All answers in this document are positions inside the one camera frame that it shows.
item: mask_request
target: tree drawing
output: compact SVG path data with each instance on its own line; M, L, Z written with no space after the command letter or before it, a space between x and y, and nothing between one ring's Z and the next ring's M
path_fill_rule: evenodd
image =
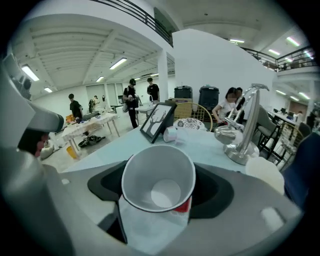
M146 133L149 134L150 136L153 136L153 134L151 133L152 127L153 127L155 124L160 124L160 123L165 119L165 117L166 117L166 113L167 113L167 112L164 111L162 117L161 117L159 120L158 120L158 119L154 120L154 117L155 117L155 114L157 113L157 111L158 111L158 109L156 109L156 110L152 113L152 115L150 116L150 124L149 124L148 129L146 130Z

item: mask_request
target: white container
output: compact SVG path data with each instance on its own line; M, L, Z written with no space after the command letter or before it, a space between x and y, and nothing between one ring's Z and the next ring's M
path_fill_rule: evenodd
M151 213L181 206L190 198L195 184L194 163L170 145L151 146L132 156L121 179L124 199Z

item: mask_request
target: chrome faucet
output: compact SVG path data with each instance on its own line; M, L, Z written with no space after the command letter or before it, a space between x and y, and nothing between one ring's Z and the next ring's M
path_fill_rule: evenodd
M228 117L224 119L228 123L226 126L218 127L215 132L214 136L218 141L225 144L223 146L224 153L233 161L240 165L245 165L250 158L256 158L259 156L259 149L258 147L251 142L253 134L255 132L256 123L258 120L259 115L259 107L260 107L260 89L267 89L269 88L260 83L253 83L251 87L244 91L241 97L236 102L235 108L237 108L239 102L243 99L243 97L250 93L247 100L242 105L241 109L238 111L234 120L232 120L231 116L234 112L233 108L230 111ZM237 123L241 112L245 109L248 102L252 99L252 105L250 109L249 118L246 122L245 129L243 132L243 140L240 143L233 143L236 139L236 129L241 129L243 126Z

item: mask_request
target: picture frame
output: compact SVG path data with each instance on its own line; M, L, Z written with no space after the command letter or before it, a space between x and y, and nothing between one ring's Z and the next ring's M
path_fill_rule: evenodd
M159 102L146 118L140 131L151 142L154 143L160 133L163 133L166 127L174 123L174 111L177 107L175 102Z

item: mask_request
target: railing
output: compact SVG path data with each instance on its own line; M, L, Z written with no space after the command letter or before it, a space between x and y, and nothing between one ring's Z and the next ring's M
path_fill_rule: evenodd
M275 57L272 57L268 54L256 51L256 50L251 50L248 48L243 48L247 53L251 54L253 57L255 57L259 62L262 63L266 68L277 71L277 59Z
M317 66L314 50L310 47L291 52L277 59L278 71Z
M104 4L113 8L116 8L132 17L135 17L139 21L146 24L149 28L158 33L164 40L166 40L171 46L172 44L172 35L166 30L166 28L152 17L145 10L130 2L128 0L90 0L100 4Z

